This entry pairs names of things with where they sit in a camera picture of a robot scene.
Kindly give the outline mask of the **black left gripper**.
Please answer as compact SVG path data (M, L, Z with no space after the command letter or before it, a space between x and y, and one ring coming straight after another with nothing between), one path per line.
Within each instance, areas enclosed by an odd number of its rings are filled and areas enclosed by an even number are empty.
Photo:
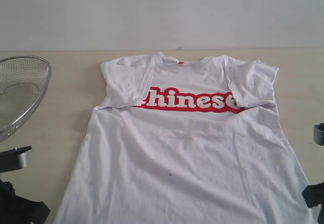
M1 223L45 223L50 212L44 202L17 196L10 182L1 181Z

